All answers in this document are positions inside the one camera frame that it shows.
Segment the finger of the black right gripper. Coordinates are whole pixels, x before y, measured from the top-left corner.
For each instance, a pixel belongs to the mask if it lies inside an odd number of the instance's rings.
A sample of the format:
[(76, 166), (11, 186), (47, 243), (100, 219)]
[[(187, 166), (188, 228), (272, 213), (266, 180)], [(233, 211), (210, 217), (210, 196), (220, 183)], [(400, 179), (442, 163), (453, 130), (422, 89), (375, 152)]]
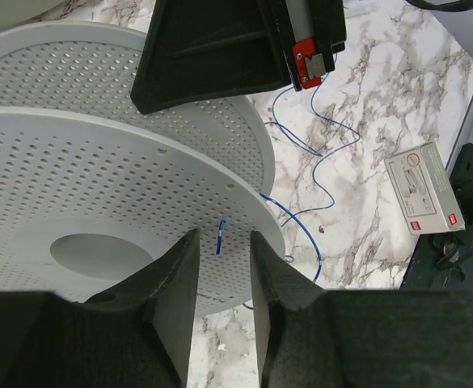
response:
[(130, 98), (141, 114), (291, 83), (284, 1), (157, 1)]

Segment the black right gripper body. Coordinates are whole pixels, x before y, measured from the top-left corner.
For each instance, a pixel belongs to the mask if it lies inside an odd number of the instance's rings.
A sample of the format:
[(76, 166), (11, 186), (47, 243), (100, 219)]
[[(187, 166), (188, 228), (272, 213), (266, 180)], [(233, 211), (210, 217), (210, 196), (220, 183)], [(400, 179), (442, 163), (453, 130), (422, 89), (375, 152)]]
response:
[(296, 91), (321, 85), (345, 49), (342, 1), (261, 1), (260, 13), (281, 81)]

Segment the white perforated cable spool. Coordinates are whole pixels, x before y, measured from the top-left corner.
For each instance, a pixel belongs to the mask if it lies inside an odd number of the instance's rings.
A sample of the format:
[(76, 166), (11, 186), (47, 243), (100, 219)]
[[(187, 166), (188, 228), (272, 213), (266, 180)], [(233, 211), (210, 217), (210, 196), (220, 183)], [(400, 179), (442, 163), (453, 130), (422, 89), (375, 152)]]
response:
[(251, 298), (252, 231), (284, 255), (258, 112), (238, 96), (140, 114), (144, 41), (85, 22), (0, 33), (0, 291), (82, 302), (197, 229), (204, 316)]

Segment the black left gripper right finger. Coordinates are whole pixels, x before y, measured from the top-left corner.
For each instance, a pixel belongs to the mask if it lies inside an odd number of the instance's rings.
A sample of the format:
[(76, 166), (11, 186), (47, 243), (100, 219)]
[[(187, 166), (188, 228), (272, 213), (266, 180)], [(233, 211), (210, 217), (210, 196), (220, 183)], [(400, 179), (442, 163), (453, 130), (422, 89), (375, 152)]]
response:
[(262, 387), (473, 387), (473, 292), (325, 290), (250, 238)]

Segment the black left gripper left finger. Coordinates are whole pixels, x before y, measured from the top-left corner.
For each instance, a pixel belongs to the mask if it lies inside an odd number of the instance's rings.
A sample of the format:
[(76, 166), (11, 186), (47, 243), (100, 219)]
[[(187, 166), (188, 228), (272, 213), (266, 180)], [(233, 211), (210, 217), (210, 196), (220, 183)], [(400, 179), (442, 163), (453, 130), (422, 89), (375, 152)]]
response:
[(83, 303), (0, 292), (0, 387), (184, 387), (200, 264), (188, 231)]

